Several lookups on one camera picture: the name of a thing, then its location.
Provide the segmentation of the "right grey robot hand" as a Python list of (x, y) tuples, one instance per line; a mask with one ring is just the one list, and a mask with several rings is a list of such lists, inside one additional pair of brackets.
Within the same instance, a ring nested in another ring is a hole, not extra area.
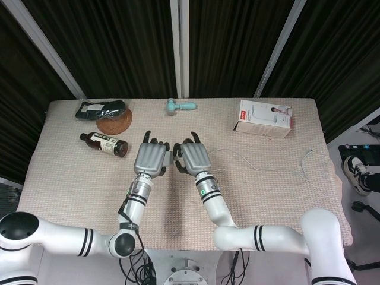
[(180, 173), (196, 177), (202, 172), (211, 172), (211, 161), (205, 146), (197, 133), (191, 131), (192, 139), (186, 138), (182, 144), (176, 142), (173, 147), (173, 159)]

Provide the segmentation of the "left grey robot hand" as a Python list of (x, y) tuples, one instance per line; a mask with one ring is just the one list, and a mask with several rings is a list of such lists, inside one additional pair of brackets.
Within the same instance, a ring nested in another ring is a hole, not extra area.
[(166, 154), (169, 154), (170, 144), (158, 141), (155, 137), (150, 139), (150, 134), (151, 131), (144, 134), (134, 162), (134, 172), (137, 175), (145, 174), (150, 178), (156, 178), (163, 176), (166, 172), (164, 160)]

